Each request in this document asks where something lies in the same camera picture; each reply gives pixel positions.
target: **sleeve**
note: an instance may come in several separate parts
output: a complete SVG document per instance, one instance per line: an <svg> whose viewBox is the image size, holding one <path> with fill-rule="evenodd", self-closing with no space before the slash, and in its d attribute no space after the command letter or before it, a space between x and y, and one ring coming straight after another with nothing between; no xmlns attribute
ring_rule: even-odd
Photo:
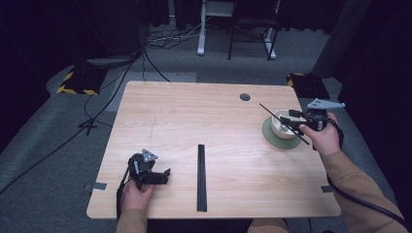
<svg viewBox="0 0 412 233"><path fill-rule="evenodd" d="M146 233L148 220L146 212L127 210L121 213L117 233Z"/></svg>
<svg viewBox="0 0 412 233"><path fill-rule="evenodd" d="M400 217L400 210L388 200L378 184L356 166L342 151L323 156L326 171L342 191L385 208ZM350 232L407 232L397 221L334 192Z"/></svg>

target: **table top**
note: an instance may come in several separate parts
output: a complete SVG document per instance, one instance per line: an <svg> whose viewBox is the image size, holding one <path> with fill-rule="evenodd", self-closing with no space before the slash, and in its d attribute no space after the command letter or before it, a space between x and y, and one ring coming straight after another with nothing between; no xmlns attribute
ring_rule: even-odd
<svg viewBox="0 0 412 233"><path fill-rule="evenodd" d="M249 101L240 98L250 95ZM318 153L301 142L281 150L262 125L275 112L301 110L289 86L129 82L87 208L92 218L116 218L116 192L128 158L142 149L171 169L158 185L149 218L338 216ZM197 147L205 146L207 212L196 210Z"/></svg>

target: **hand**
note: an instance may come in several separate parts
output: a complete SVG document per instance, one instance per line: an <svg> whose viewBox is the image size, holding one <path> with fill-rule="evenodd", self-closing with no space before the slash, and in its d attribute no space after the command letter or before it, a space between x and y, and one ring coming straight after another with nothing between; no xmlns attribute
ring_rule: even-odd
<svg viewBox="0 0 412 233"><path fill-rule="evenodd" d="M121 211L148 209L149 201L155 191L155 185L151 184L146 190L139 190L136 182L131 180L125 186L121 196Z"/></svg>
<svg viewBox="0 0 412 233"><path fill-rule="evenodd" d="M333 113L327 113L327 117L337 123L336 116ZM299 128L312 140L313 146L321 156L331 155L340 151L339 134L331 123L328 123L322 131L312 130L304 124L299 125Z"/></svg>

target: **chair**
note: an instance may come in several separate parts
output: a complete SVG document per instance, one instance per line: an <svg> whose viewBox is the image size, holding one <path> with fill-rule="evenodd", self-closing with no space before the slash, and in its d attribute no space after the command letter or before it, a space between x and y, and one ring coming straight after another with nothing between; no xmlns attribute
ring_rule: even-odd
<svg viewBox="0 0 412 233"><path fill-rule="evenodd" d="M235 0L233 13L230 20L230 48L228 58L230 60L232 47L233 47L233 38L236 28L257 28L264 27L266 28L263 33L260 34L262 37L261 42L269 43L270 50L267 55L267 60L270 60L270 55L273 51L273 46L276 41L280 27L280 23L276 14L276 0ZM274 30L273 39L270 42L265 41L264 37L269 31L268 29L272 28ZM257 41L245 41L237 40L236 42L252 42L256 43Z"/></svg>

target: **bowl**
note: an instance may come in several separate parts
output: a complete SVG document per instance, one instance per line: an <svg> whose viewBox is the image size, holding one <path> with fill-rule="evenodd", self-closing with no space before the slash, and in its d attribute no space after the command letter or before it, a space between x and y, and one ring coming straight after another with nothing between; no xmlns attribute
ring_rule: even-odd
<svg viewBox="0 0 412 233"><path fill-rule="evenodd" d="M274 115L278 118L287 117L291 120L302 121L302 118L300 117L290 116L289 110L279 110L275 112ZM270 124L273 133L282 139L292 139L296 137L296 135L294 135L294 133L289 130L287 126L281 124L281 122L276 117L272 116L272 123Z"/></svg>

